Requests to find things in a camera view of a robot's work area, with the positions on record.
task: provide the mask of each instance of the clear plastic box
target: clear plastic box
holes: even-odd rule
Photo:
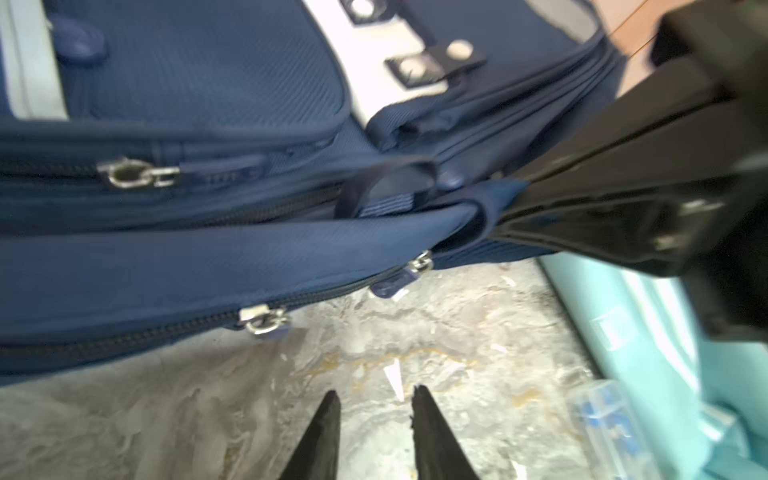
[[[618,382],[585,383],[568,393],[568,402],[598,480],[661,480]]]

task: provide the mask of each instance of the bag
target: bag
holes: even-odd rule
[[[582,0],[5,4],[7,376],[544,253],[485,240],[525,188],[489,178],[624,67]]]

